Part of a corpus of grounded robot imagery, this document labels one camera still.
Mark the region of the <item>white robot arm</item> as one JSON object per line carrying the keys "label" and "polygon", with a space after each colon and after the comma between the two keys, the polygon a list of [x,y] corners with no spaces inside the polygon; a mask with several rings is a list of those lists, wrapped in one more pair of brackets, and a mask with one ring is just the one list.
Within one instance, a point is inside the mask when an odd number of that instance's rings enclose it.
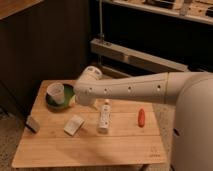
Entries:
{"label": "white robot arm", "polygon": [[172,171],[213,171],[213,73],[165,72],[103,79],[85,68],[74,85],[76,100],[89,105],[98,98],[169,104],[175,107]]}

